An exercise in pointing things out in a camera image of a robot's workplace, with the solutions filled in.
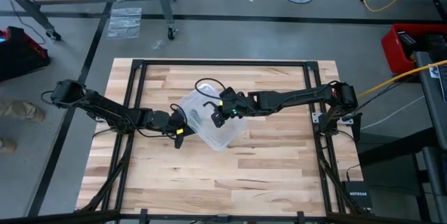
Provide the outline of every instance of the gray floor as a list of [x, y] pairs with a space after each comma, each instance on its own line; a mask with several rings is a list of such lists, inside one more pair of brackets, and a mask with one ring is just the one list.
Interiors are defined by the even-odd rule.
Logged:
[[[391, 0], [368, 1], [371, 6], [379, 7]], [[447, 0], [442, 1], [447, 7]], [[0, 6], [0, 9], [10, 10], [8, 0], [0, 0]], [[59, 5], [44, 6], [43, 10], [99, 13], [103, 7], [103, 4]], [[142, 7], [143, 13], [160, 13], [159, 5], [154, 2], [119, 3], [114, 5], [116, 7]], [[176, 14], [439, 19], [431, 0], [401, 0], [382, 13], [366, 11], [358, 0], [313, 0], [304, 5], [286, 0], [178, 0], [173, 4], [173, 10]], [[32, 19], [25, 17], [23, 20], [44, 34]], [[45, 47], [52, 57], [51, 65], [40, 72], [0, 84], [2, 96], [30, 100], [47, 111], [47, 119], [42, 125], [0, 119], [0, 135], [18, 143], [15, 154], [0, 156], [0, 218], [23, 216], [27, 212], [64, 113], [42, 103], [39, 96], [52, 89], [58, 80], [77, 78], [98, 24], [97, 19], [51, 18], [50, 21], [64, 39], [57, 43], [47, 40]], [[0, 17], [0, 28], [7, 26], [21, 27], [21, 24], [16, 17]], [[162, 20], [142, 21], [139, 38], [106, 40], [103, 37], [87, 86], [103, 94], [116, 57], [335, 60], [342, 81], [354, 85], [358, 92], [391, 75], [380, 43], [390, 26], [177, 21], [177, 28], [178, 37], [172, 42], [166, 38]], [[26, 30], [39, 40], [32, 31]], [[159, 40], [162, 40], [162, 46], [155, 49]], [[362, 123], [364, 126], [374, 123], [420, 96], [419, 85], [403, 84], [366, 107]], [[430, 124], [422, 100], [365, 132], [401, 137]], [[41, 214], [73, 210], [94, 127], [95, 123], [84, 112], [76, 112]], [[366, 169], [364, 173], [365, 178], [371, 178], [375, 185], [411, 187], [413, 178], [407, 167], [407, 160], [394, 160]], [[374, 212], [380, 216], [418, 219], [412, 193], [375, 188], [373, 201]]]

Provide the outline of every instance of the black cable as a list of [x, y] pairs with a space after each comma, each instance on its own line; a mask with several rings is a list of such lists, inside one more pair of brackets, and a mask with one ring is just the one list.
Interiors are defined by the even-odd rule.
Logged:
[[[50, 92], [53, 92], [53, 91], [44, 91], [43, 93], [41, 93], [41, 100], [44, 102], [44, 103], [47, 103], [48, 105], [53, 105], [53, 103], [51, 103], [51, 102], [49, 102], [48, 100], [45, 100], [44, 98], [43, 98], [43, 96], [45, 95], [45, 94], [48, 94], [48, 93], [50, 93]], [[83, 100], [86, 100], [87, 98], [79, 98], [78, 100], [76, 100], [76, 101], [73, 101], [73, 102], [71, 102], [71, 103], [64, 103], [64, 102], [60, 102], [60, 101], [58, 101], [57, 103], [58, 104], [60, 104], [60, 105], [65, 105], [65, 106], [73, 106], [73, 105], [75, 105], [76, 103], [79, 103], [80, 101], [83, 101]]]
[[113, 128], [109, 128], [109, 129], [105, 129], [105, 130], [100, 130], [99, 132], [93, 134], [93, 136], [91, 138], [95, 138], [97, 135], [100, 135], [101, 133], [105, 133], [108, 132], [109, 130], [112, 130]]
[[198, 85], [198, 83], [200, 83], [200, 82], [202, 82], [202, 81], [205, 81], [205, 80], [209, 80], [209, 81], [216, 82], [216, 83], [218, 83], [218, 84], [222, 87], [223, 90], [226, 89], [226, 88], [225, 88], [225, 85], [222, 84], [222, 83], [221, 83], [220, 81], [218, 81], [217, 79], [214, 79], [214, 78], [211, 78], [211, 77], [204, 77], [204, 78], [200, 78], [199, 80], [197, 80], [197, 82], [194, 84], [194, 89], [195, 89], [198, 93], [200, 93], [200, 94], [202, 94], [202, 95], [204, 95], [204, 96], [206, 96], [206, 97], [208, 97], [208, 98], [214, 98], [214, 99], [217, 99], [217, 100], [232, 100], [232, 99], [233, 99], [233, 98], [220, 98], [220, 97], [216, 97], [216, 96], [212, 96], [212, 95], [206, 94], [205, 92], [201, 91], [201, 90], [197, 87], [197, 85]]
[[173, 105], [174, 105], [174, 106], [177, 106], [177, 109], [179, 109], [180, 112], [183, 113], [184, 122], [185, 122], [186, 125], [188, 125], [188, 118], [186, 117], [186, 113], [184, 112], [183, 108], [182, 108], [180, 105], [176, 104], [176, 103], [172, 103], [172, 104], [169, 105], [169, 108], [170, 108], [171, 110], [173, 110], [173, 111], [176, 111], [176, 110], [177, 110], [177, 109], [173, 108]]
[[[199, 94], [202, 94], [202, 95], [204, 95], [204, 96], [206, 96], [206, 97], [208, 97], [208, 98], [214, 98], [214, 99], [217, 99], [217, 100], [231, 101], [231, 100], [234, 99], [234, 98], [220, 98], [220, 97], [216, 97], [216, 96], [212, 96], [212, 95], [206, 94], [205, 92], [201, 91], [201, 90], [197, 87], [197, 86], [198, 86], [198, 83], [200, 83], [200, 82], [202, 82], [202, 81], [205, 81], [205, 80], [209, 80], [209, 81], [216, 82], [216, 83], [218, 83], [218, 84], [222, 87], [223, 90], [226, 89], [225, 85], [222, 84], [222, 82], [218, 81], [217, 79], [214, 79], [214, 78], [211, 78], [211, 77], [204, 77], [204, 78], [200, 78], [199, 80], [197, 80], [197, 82], [194, 84], [194, 89], [195, 89]], [[250, 106], [249, 104], [247, 104], [247, 102], [243, 101], [243, 100], [242, 100], [241, 98], [239, 98], [238, 96], [236, 96], [235, 99], [238, 99], [239, 101], [241, 101], [242, 103], [244, 103], [245, 106], [247, 106], [252, 112], [256, 112], [256, 110], [255, 110], [252, 106]]]
[[366, 105], [371, 103], [374, 99], [378, 98], [379, 96], [384, 95], [385, 93], [389, 92], [390, 90], [392, 90], [392, 89], [398, 87], [399, 85], [404, 84], [405, 82], [408, 82], [408, 81], [410, 81], [410, 80], [412, 80], [413, 78], [416, 78], [416, 77], [417, 77], [417, 75], [414, 75], [414, 76], [412, 76], [410, 78], [407, 78], [406, 80], [402, 80], [401, 82], [395, 82], [395, 83], [392, 83], [392, 84], [388, 85], [388, 87], [386, 87], [383, 91], [379, 92], [377, 95], [375, 95], [374, 97], [372, 97], [368, 101], [364, 102], [362, 105], [358, 106], [351, 114], [355, 114], [357, 111], [361, 110]]
[[48, 102], [48, 100], [45, 100], [45, 99], [43, 98], [43, 96], [44, 96], [45, 94], [50, 93], [50, 92], [53, 92], [53, 91], [44, 91], [44, 92], [41, 94], [41, 100], [42, 100], [44, 103], [48, 104], [48, 105], [52, 105], [53, 103]]
[[14, 11], [15, 15], [17, 16], [17, 18], [19, 19], [20, 23], [23, 24], [24, 26], [32, 29], [34, 31], [34, 33], [36, 33], [42, 39], [43, 43], [38, 43], [38, 44], [40, 44], [40, 45], [46, 44], [47, 41], [45, 40], [45, 38], [42, 35], [40, 35], [35, 28], [33, 28], [31, 25], [26, 24], [22, 21], [22, 18], [20, 17], [19, 13], [16, 11], [16, 9], [14, 7], [13, 0], [9, 0], [9, 3], [11, 4], [11, 8], [13, 8], [13, 11]]
[[135, 128], [135, 130], [138, 131], [138, 133], [141, 134], [142, 136], [145, 136], [145, 137], [169, 137], [170, 139], [172, 139], [171, 136], [169, 136], [169, 135], [152, 135], [152, 136], [146, 135], [146, 134], [142, 133], [140, 129], [138, 129], [138, 127], [135, 125], [135, 123], [132, 121], [132, 119], [130, 118], [129, 115], [125, 114], [125, 116], [126, 116], [127, 120], [131, 123], [131, 125]]
[[347, 136], [350, 137], [353, 141], [355, 141], [355, 140], [354, 140], [354, 137], [351, 136], [351, 134], [349, 134], [349, 133], [347, 133], [347, 132], [345, 132], [345, 131], [343, 131], [343, 130], [338, 130], [338, 132], [347, 135]]
[[348, 170], [346, 171], [346, 179], [347, 179], [348, 181], [351, 181], [351, 180], [349, 179], [349, 170], [350, 170], [351, 168], [355, 168], [355, 167], [357, 167], [357, 166], [359, 166], [359, 165], [360, 165], [360, 164], [358, 164], [358, 165], [354, 165], [354, 166], [348, 168]]

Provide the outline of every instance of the wooden table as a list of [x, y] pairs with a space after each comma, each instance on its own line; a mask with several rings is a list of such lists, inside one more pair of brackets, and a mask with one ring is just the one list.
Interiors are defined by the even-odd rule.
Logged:
[[[132, 59], [115, 59], [106, 97], [123, 102], [131, 63]], [[338, 80], [334, 61], [318, 64], [323, 84]], [[305, 88], [302, 67], [154, 65], [148, 66], [140, 107], [170, 112], [169, 104], [188, 95], [202, 77], [216, 78], [243, 92]], [[96, 131], [106, 128], [98, 124]], [[352, 134], [346, 126], [339, 129]], [[115, 136], [107, 132], [94, 138], [77, 207], [85, 206], [106, 180]], [[356, 146], [345, 134], [334, 136], [333, 141], [343, 180], [346, 169], [358, 164]], [[362, 180], [360, 167], [350, 169], [349, 175]], [[335, 190], [328, 181], [336, 211]], [[116, 190], [115, 185], [110, 206], [114, 206]], [[142, 208], [151, 214], [296, 216], [303, 211], [306, 216], [325, 216], [309, 106], [247, 117], [245, 132], [222, 152], [210, 149], [197, 135], [186, 137], [182, 148], [174, 149], [168, 138], [148, 139], [136, 133], [122, 213], [139, 214]]]

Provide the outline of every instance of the red case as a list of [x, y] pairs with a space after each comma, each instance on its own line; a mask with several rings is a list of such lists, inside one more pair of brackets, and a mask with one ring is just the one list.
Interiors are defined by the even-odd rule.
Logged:
[[447, 25], [394, 24], [390, 32], [382, 38], [382, 47], [391, 72], [396, 74], [405, 73], [415, 68], [414, 62], [405, 57], [404, 50], [397, 36], [398, 31], [405, 31], [411, 37], [417, 38], [427, 33], [447, 34]]

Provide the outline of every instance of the metal table leg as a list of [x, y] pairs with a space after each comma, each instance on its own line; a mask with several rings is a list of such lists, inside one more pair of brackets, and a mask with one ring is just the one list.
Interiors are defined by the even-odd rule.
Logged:
[[438, 211], [440, 223], [447, 223], [447, 195], [443, 194], [442, 153], [441, 150], [432, 147], [422, 149], [428, 179], [432, 187], [434, 203]]
[[174, 27], [174, 16], [173, 10], [170, 7], [169, 0], [160, 0], [161, 9], [163, 10], [163, 14], [165, 16], [166, 24], [168, 24], [168, 38], [169, 40], [174, 40], [175, 34], [177, 33], [176, 28]]
[[39, 6], [30, 0], [14, 0], [16, 1], [37, 23], [39, 23], [46, 31], [46, 35], [52, 40], [61, 40], [61, 36], [54, 30], [54, 26], [50, 24], [48, 18], [39, 10]]

